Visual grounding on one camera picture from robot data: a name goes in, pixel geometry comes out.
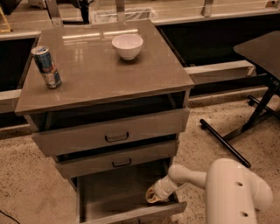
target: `floor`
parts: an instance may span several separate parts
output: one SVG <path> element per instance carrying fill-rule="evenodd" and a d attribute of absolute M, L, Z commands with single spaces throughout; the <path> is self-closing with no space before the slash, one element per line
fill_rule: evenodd
<path fill-rule="evenodd" d="M 262 95 L 263 88 L 254 95 Z M 218 158 L 233 158 L 207 130 L 200 127 L 203 118 L 222 135 L 243 124 L 254 108 L 248 105 L 248 92 L 217 94 L 190 100 L 191 114 L 180 135 L 178 155 L 174 161 L 194 171 L 205 172 Z M 279 97 L 269 103 L 280 110 Z M 31 139 L 28 125 L 0 130 L 0 210 L 18 223 L 71 224 L 76 220 L 75 191 L 44 157 Z M 232 141 L 233 146 L 251 162 L 251 171 L 262 177 L 274 193 L 272 206 L 257 214 L 258 223 L 280 221 L 280 122 L 274 117 Z M 187 202 L 183 213 L 154 220 L 150 224 L 206 223 L 205 192 L 193 185 L 178 191 L 180 201 Z M 1 224 L 16 223 L 0 213 Z"/>

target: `can lid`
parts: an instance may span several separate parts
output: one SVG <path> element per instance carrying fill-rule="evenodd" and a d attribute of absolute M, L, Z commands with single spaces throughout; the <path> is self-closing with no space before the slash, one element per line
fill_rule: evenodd
<path fill-rule="evenodd" d="M 47 53 L 48 51 L 49 51 L 49 48 L 47 46 L 39 45 L 39 46 L 34 47 L 31 50 L 31 53 L 33 55 L 41 55 L 41 54 Z"/>

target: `soda can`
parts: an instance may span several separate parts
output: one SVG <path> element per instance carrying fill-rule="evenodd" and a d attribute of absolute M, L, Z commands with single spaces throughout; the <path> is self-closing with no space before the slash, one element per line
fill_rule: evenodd
<path fill-rule="evenodd" d="M 35 63 L 42 74 L 45 84 L 49 88 L 59 87 L 61 85 L 60 74 L 53 64 L 49 48 L 45 45 L 39 45 L 31 50 L 31 54 L 35 59 Z"/>

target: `black table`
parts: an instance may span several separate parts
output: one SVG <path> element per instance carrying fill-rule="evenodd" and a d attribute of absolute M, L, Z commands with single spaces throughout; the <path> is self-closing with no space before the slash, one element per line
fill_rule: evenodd
<path fill-rule="evenodd" d="M 280 120 L 279 113 L 267 107 L 273 95 L 280 96 L 280 31 L 273 31 L 259 38 L 254 38 L 245 43 L 236 45 L 234 50 L 257 67 L 264 69 L 267 74 L 265 85 L 268 87 L 268 90 L 265 92 L 261 101 L 258 101 L 251 95 L 248 97 L 250 99 L 249 105 L 253 105 L 254 103 L 258 104 L 254 113 L 244 125 L 225 136 L 221 136 L 205 120 L 201 119 L 200 122 L 202 126 L 207 128 L 223 145 L 225 145 L 242 164 L 246 167 L 250 167 L 251 164 L 231 146 L 228 141 L 251 129 L 270 116 L 275 116 Z"/>

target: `white bowl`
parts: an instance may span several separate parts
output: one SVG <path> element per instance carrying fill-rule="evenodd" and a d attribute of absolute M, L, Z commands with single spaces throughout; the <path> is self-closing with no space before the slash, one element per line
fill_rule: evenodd
<path fill-rule="evenodd" d="M 143 39 L 136 34 L 123 34 L 115 37 L 112 45 L 124 60 L 133 60 L 141 51 Z"/>

